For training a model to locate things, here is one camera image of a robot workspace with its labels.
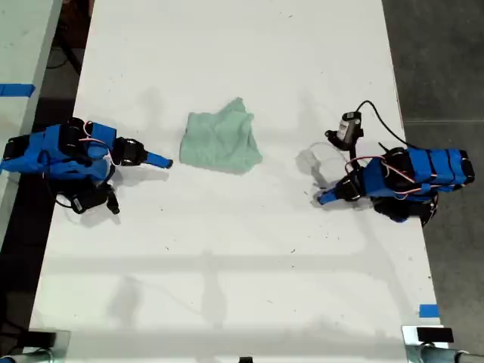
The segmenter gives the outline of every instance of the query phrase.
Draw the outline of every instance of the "green towel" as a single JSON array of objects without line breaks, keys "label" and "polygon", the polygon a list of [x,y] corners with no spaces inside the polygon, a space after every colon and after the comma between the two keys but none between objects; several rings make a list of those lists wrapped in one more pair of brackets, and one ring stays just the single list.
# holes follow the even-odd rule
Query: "green towel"
[{"label": "green towel", "polygon": [[262,161],[252,134],[252,113],[242,98],[218,113],[190,113],[180,161],[199,168],[243,174]]}]

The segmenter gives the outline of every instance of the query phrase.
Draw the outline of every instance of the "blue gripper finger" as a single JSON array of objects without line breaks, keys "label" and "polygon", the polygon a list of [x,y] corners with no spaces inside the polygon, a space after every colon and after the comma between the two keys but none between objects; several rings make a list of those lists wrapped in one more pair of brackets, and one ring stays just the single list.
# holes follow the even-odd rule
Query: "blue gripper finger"
[{"label": "blue gripper finger", "polygon": [[318,202],[323,205],[329,202],[334,202],[338,198],[336,197],[336,194],[334,193],[334,189],[331,189],[329,191],[325,191],[318,197]]},{"label": "blue gripper finger", "polygon": [[161,155],[148,153],[148,157],[146,158],[145,163],[155,165],[155,166],[158,166],[158,167],[164,168],[164,169],[169,169],[173,165],[173,160],[165,159]]}]

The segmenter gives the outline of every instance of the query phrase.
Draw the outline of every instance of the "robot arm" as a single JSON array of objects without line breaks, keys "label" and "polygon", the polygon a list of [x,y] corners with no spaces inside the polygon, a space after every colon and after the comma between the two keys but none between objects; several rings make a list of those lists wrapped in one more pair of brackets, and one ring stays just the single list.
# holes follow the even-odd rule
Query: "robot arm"
[{"label": "robot arm", "polygon": [[[370,101],[365,103],[375,109]],[[376,211],[392,220],[403,222],[409,216],[420,216],[424,225],[435,215],[440,191],[455,191],[474,181],[473,167],[465,151],[420,149],[401,140],[391,130],[410,147],[385,149],[386,153],[378,157],[356,157],[355,145],[363,136],[360,107],[354,113],[343,115],[338,132],[326,132],[333,146],[350,152],[351,160],[345,167],[351,165],[353,169],[351,172],[346,169],[343,179],[318,195],[321,205],[367,196],[373,200]],[[364,158],[370,162],[362,167],[357,160]]]},{"label": "robot arm", "polygon": [[44,132],[9,139],[0,171],[41,173],[54,181],[55,190],[70,201],[70,206],[56,203],[76,213],[107,202],[107,207],[117,214],[116,196],[107,182],[116,166],[142,163],[169,169],[173,160],[146,151],[134,139],[117,138],[116,130],[109,126],[71,118]]}]

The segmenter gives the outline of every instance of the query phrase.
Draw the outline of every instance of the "table surface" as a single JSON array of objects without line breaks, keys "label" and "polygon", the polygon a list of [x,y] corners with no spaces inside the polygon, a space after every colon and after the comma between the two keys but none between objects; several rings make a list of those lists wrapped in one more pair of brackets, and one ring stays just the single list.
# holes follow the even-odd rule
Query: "table surface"
[{"label": "table surface", "polygon": [[[36,86],[31,98],[0,98],[0,150],[9,138],[32,130],[45,66],[62,0],[0,2],[0,83]],[[0,247],[8,226],[18,175],[0,175]]]},{"label": "table surface", "polygon": [[[263,162],[178,163],[188,114],[236,97]],[[311,204],[367,98],[403,136],[379,0],[98,0],[75,116],[175,165],[119,168],[118,216],[56,206],[31,327],[70,330],[68,361],[405,361],[401,326],[439,323],[419,221]],[[363,113],[358,155],[398,144]]]}]

